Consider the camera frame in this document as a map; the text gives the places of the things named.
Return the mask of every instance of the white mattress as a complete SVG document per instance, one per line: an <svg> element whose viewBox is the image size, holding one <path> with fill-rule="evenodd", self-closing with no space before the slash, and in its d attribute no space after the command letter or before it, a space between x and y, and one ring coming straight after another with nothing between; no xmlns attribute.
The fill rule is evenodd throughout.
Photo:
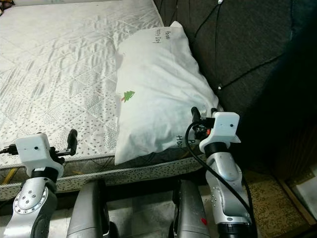
<svg viewBox="0 0 317 238"><path fill-rule="evenodd" d="M163 26L152 0L16 6L0 17L0 149L46 133L65 148L78 131L77 154L114 155L115 51L139 29ZM0 155L0 168L20 164Z"/></svg>

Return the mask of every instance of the black connector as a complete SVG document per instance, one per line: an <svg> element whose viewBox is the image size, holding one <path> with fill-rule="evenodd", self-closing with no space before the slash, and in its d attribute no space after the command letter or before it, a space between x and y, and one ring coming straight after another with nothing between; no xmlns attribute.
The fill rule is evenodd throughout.
<svg viewBox="0 0 317 238"><path fill-rule="evenodd" d="M11 144L8 147L4 148L3 150L0 151L0 154L11 154L11 155L17 155L18 150L16 149L15 144Z"/></svg>

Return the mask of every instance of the pillowcase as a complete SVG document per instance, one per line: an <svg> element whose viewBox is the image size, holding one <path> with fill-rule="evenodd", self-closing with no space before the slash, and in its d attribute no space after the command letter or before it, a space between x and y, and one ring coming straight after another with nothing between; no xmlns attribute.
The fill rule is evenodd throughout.
<svg viewBox="0 0 317 238"><path fill-rule="evenodd" d="M191 108L210 117L218 98L199 73L183 27L140 30L116 54L119 109L115 164L168 148L185 147ZM191 143L194 135L191 130Z"/></svg>

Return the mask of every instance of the white pillow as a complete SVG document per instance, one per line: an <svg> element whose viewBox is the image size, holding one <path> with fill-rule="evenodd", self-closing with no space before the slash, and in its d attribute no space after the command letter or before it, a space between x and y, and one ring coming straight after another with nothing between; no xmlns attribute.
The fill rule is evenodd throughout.
<svg viewBox="0 0 317 238"><path fill-rule="evenodd" d="M206 117L218 108L178 22L130 36L119 45L116 64L120 112L115 164L185 147L191 108Z"/></svg>

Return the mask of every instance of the green tree logo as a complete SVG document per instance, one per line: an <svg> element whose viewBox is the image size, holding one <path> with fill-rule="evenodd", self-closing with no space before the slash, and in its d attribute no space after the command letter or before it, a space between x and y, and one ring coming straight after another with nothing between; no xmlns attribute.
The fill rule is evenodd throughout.
<svg viewBox="0 0 317 238"><path fill-rule="evenodd" d="M121 99L121 101L123 101L123 100L124 100L124 102L128 101L130 98L132 98L134 93L135 92L133 92L133 91L124 92L124 97Z"/></svg>

